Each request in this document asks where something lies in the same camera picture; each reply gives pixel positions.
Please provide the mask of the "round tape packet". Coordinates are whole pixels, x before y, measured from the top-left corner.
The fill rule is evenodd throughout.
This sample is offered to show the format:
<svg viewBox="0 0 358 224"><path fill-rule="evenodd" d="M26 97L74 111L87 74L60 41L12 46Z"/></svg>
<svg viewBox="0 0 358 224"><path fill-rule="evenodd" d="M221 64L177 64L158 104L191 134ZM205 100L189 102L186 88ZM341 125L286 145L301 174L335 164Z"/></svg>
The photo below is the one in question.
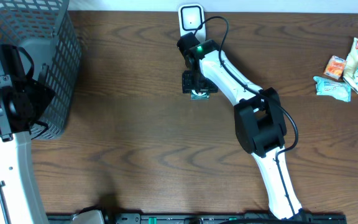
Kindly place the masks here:
<svg viewBox="0 0 358 224"><path fill-rule="evenodd" d="M208 92L197 92L195 90L191 91L191 100L208 100L210 97L210 94Z"/></svg>

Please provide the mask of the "orange Kleenex tissue pack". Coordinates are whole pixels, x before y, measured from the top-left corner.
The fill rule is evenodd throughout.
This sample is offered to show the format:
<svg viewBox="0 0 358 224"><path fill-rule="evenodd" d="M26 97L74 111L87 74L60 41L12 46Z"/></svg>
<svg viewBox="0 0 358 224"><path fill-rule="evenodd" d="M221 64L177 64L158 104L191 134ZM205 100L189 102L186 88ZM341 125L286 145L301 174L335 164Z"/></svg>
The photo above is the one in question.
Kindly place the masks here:
<svg viewBox="0 0 358 224"><path fill-rule="evenodd" d="M323 74L331 77L335 80L338 80L342 77L343 71L346 67L347 61L333 55L329 61L328 64L326 66L326 68L324 69Z"/></svg>

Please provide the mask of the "teal snack packet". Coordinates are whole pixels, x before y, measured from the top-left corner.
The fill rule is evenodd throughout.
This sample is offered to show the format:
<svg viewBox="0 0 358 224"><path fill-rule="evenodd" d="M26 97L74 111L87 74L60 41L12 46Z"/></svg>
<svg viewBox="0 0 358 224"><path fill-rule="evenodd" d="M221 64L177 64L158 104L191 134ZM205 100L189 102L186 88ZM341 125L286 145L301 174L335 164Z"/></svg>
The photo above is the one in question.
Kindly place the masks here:
<svg viewBox="0 0 358 224"><path fill-rule="evenodd" d="M331 96L344 102L351 101L351 87L344 82L336 82L327 78L314 76L316 94L318 96Z"/></svg>

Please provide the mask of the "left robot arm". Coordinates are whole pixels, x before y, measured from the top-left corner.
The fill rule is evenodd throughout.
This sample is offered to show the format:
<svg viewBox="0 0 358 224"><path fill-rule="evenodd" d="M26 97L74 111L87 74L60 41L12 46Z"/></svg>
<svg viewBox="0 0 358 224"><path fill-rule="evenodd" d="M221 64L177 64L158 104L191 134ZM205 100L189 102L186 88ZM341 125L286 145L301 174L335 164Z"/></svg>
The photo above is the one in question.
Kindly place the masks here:
<svg viewBox="0 0 358 224"><path fill-rule="evenodd" d="M0 44L0 223L48 223L35 181L31 127L55 93L33 79L35 66L22 47Z"/></svg>

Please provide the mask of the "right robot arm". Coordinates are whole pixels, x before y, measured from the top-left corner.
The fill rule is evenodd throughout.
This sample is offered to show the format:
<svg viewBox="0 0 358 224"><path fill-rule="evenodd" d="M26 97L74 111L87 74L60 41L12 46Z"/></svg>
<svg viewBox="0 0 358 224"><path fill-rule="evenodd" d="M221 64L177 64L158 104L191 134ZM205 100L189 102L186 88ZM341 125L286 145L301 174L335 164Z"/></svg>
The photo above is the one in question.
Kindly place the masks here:
<svg viewBox="0 0 358 224"><path fill-rule="evenodd" d="M290 115L282 108L278 93L248 80L213 40L200 42L190 32L180 37L177 47L187 67L182 91L222 91L234 108L236 138L255 159L262 175L270 212L279 220L294 219L302 206L285 162L285 121Z"/></svg>

